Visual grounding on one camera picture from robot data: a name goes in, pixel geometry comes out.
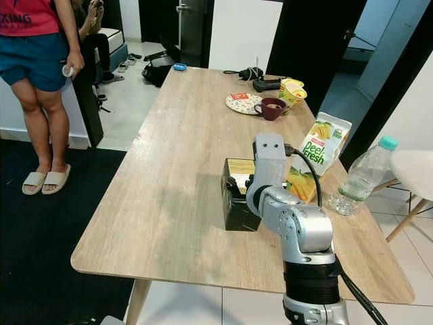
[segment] dark carpet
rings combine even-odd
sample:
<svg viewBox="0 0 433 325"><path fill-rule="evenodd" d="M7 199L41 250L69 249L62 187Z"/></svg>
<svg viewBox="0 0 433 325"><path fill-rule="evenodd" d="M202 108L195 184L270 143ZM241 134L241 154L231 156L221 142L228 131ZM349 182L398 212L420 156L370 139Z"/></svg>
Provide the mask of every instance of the dark carpet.
<svg viewBox="0 0 433 325"><path fill-rule="evenodd" d="M32 146L0 140L1 325L123 318L133 281L80 274L70 256L124 154L68 150L72 169L65 187L26 196L22 182L37 167Z"/></svg>

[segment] teal shorts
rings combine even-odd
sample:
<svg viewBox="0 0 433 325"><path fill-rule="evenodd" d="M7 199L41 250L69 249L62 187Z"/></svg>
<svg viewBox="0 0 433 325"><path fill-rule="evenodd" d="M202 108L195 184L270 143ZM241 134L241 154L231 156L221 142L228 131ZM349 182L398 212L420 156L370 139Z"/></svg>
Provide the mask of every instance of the teal shorts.
<svg viewBox="0 0 433 325"><path fill-rule="evenodd" d="M61 34L0 35L0 77L8 85L27 78L40 90L57 91L66 81L62 68L68 53L68 45Z"/></svg>

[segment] black box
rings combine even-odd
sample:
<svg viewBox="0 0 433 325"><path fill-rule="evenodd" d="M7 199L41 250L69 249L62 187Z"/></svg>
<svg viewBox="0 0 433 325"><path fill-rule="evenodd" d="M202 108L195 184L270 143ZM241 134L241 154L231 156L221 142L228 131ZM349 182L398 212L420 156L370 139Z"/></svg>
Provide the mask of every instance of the black box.
<svg viewBox="0 0 433 325"><path fill-rule="evenodd" d="M254 174L254 161L226 158L221 178L221 193L226 230L255 232L261 218L246 204L245 181Z"/></svg>

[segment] robotic arm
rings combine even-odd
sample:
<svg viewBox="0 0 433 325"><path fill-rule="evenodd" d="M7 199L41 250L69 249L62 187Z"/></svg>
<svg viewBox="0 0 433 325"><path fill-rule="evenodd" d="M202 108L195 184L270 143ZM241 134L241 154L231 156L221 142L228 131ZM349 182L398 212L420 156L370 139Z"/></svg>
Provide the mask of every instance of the robotic arm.
<svg viewBox="0 0 433 325"><path fill-rule="evenodd" d="M338 292L341 267L332 247L331 220L322 208L307 205L282 188L282 136L257 134L253 151L256 170L246 201L281 238L286 317L293 325L349 325L346 303Z"/></svg>

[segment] teal bottle cap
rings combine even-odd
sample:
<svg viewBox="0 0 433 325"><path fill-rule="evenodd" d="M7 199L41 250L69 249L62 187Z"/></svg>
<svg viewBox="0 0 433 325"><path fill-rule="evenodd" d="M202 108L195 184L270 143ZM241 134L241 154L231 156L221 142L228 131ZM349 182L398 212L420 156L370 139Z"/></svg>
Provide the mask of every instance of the teal bottle cap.
<svg viewBox="0 0 433 325"><path fill-rule="evenodd" d="M379 146L393 151L398 146L398 140L395 137L391 137L390 135L385 135L379 141Z"/></svg>

